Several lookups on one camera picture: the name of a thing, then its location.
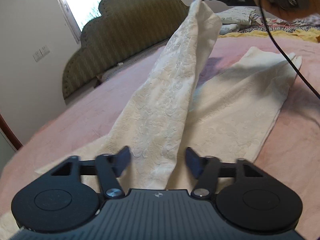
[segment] pink bedspread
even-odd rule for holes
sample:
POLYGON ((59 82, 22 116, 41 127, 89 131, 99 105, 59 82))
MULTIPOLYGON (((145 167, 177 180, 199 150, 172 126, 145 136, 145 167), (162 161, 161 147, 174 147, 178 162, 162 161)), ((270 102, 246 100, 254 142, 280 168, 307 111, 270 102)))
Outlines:
MULTIPOLYGON (((277 41, 284 51, 303 56, 301 72, 320 91, 320 45, 281 38, 277 41)), ((277 52, 268 38, 219 39, 199 83, 237 62, 252 46, 277 52)), ((32 137, 4 168, 0 216, 10 210, 13 196, 37 177, 34 170, 109 132, 162 50, 118 73, 32 137)), ((297 230, 308 240, 319 237, 320 101, 299 78, 255 163, 299 194, 304 209, 297 230)))

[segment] bed frame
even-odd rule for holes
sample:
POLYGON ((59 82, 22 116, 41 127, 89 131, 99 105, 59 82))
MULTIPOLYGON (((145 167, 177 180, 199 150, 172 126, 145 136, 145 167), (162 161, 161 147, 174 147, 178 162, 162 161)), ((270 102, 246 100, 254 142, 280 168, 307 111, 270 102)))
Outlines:
POLYGON ((65 67, 64 99, 118 62, 170 38, 188 6, 181 0, 102 0, 99 11, 101 17, 84 26, 81 48, 65 67))

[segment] yellow blanket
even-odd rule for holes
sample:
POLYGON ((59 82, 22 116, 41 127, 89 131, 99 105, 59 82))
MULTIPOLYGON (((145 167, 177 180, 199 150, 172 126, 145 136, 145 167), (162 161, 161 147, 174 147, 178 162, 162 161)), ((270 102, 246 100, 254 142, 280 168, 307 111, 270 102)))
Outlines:
MULTIPOLYGON (((314 28, 304 31, 304 30, 295 30, 293 33, 288 33, 285 31, 271 31, 271 34, 276 37, 284 38, 294 38, 304 41, 311 41, 315 43, 320 42, 320 31, 314 28)), ((252 31, 249 33, 227 33, 226 35, 218 35, 218 38, 226 37, 268 37, 267 32, 263 31, 252 31)))

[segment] light switch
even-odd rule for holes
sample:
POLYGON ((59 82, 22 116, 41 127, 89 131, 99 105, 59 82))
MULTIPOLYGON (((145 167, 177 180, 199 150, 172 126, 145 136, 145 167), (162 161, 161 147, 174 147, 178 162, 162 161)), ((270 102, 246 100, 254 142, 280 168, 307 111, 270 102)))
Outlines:
POLYGON ((44 45, 41 49, 40 49, 41 53, 42 53, 42 56, 45 56, 47 54, 50 53, 50 50, 48 48, 48 45, 44 45))
POLYGON ((38 49, 35 54, 33 54, 33 57, 35 58, 35 61, 38 62, 43 58, 41 51, 38 49))

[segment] black cable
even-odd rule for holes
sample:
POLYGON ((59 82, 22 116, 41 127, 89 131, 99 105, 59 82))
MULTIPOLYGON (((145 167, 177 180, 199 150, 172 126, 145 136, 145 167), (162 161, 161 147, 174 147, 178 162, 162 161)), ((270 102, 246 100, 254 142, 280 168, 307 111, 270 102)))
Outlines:
POLYGON ((293 64, 293 62, 289 59, 289 57, 287 56, 287 54, 284 53, 284 51, 280 48, 280 46, 278 45, 278 43, 276 43, 275 39, 273 38, 273 36, 271 35, 269 26, 267 24, 267 20, 266 17, 264 15, 262 6, 261 6, 261 0, 259 0, 259 7, 260 7, 260 11, 262 14, 262 19, 263 19, 263 24, 267 30, 267 33, 269 34, 270 39, 272 40, 273 44, 276 46, 276 48, 280 51, 280 53, 284 56, 284 58, 288 61, 288 63, 292 66, 292 68, 295 70, 295 72, 298 74, 298 76, 302 79, 302 81, 308 86, 308 88, 310 88, 310 90, 317 96, 317 98, 320 99, 320 95, 317 92, 317 90, 315 90, 313 88, 313 86, 311 86, 311 84, 305 79, 305 77, 300 73, 300 71, 297 69, 297 67, 293 64))

